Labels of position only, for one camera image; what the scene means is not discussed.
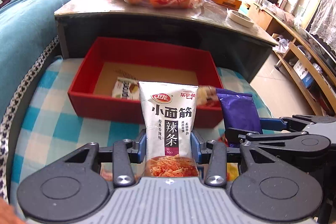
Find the purple foil snack packet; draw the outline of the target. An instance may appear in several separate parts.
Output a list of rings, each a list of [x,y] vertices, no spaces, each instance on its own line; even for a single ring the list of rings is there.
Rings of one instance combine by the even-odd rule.
[[[229,147],[238,147],[239,144],[239,141],[234,139],[235,135],[229,133],[229,128],[263,134],[252,94],[238,93],[219,88],[216,88],[216,94],[223,113],[226,145]]]

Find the red yellow snack packet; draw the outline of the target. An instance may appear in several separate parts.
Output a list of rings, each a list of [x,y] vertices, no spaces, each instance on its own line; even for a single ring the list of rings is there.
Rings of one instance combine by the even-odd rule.
[[[228,141],[224,135],[220,136],[218,141],[224,143],[227,147]],[[227,181],[234,181],[239,176],[238,164],[237,163],[227,163]]]

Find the white latiao snack packet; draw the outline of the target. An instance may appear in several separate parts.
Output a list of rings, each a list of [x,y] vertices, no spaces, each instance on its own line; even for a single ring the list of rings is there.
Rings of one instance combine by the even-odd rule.
[[[139,82],[146,126],[145,176],[198,176],[191,151],[197,91],[195,85]]]

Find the clear wrapped pastry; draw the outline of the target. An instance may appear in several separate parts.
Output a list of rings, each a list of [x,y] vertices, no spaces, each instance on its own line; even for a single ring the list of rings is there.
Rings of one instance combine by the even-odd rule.
[[[219,102],[216,89],[212,86],[199,86],[197,90],[198,106],[214,106]]]

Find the white brown snack packet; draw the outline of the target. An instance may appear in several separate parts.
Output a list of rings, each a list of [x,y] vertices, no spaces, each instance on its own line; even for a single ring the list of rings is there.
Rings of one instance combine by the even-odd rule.
[[[139,100],[139,84],[137,80],[117,77],[112,97],[126,100]]]

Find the red cardboard box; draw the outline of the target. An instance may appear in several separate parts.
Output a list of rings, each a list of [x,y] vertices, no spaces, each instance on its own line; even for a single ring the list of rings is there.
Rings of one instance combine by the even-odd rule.
[[[208,51],[166,43],[98,37],[68,90],[76,114],[142,124],[140,101],[112,96],[118,77],[215,88],[223,86]]]

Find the wooden tv shelf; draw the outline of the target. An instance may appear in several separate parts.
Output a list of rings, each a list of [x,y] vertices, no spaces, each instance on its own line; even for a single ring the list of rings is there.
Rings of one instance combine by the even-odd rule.
[[[284,67],[316,115],[335,115],[335,70],[327,64],[313,43],[274,13],[253,3],[248,16],[270,35],[280,35],[288,45],[273,50],[276,68]]]

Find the blue white checkered cloth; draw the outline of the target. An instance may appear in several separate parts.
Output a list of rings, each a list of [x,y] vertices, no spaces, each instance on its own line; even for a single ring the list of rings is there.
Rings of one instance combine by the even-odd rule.
[[[15,148],[10,180],[13,205],[17,203],[18,185],[28,175],[86,143],[110,146],[124,138],[134,139],[145,127],[76,115],[67,91],[81,62],[81,59],[57,58],[35,89]]]

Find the white ashtray dish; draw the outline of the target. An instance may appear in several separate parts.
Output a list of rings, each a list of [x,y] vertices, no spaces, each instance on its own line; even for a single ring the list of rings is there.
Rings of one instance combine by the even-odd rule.
[[[251,18],[238,11],[228,10],[228,16],[231,20],[246,28],[251,28],[254,25],[254,22]]]

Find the houndstooth trim cushion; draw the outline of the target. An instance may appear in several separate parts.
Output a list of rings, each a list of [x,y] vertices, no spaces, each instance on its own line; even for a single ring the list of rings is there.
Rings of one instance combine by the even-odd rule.
[[[1,119],[1,198],[6,202],[10,202],[14,154],[25,113],[43,73],[59,54],[56,36],[21,80]]]

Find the dark coffee table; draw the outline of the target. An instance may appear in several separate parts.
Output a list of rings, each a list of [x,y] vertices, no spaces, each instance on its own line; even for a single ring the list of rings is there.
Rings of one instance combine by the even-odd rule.
[[[54,13],[62,55],[84,57],[99,36],[146,40],[209,51],[215,65],[251,82],[277,44],[261,27],[244,27],[226,7],[152,9],[123,0],[70,0]]]

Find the teal sofa blanket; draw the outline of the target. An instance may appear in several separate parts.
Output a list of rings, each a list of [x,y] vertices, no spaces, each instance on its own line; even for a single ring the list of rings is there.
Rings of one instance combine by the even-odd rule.
[[[54,12],[70,0],[11,0],[1,8],[1,114],[57,35]]]

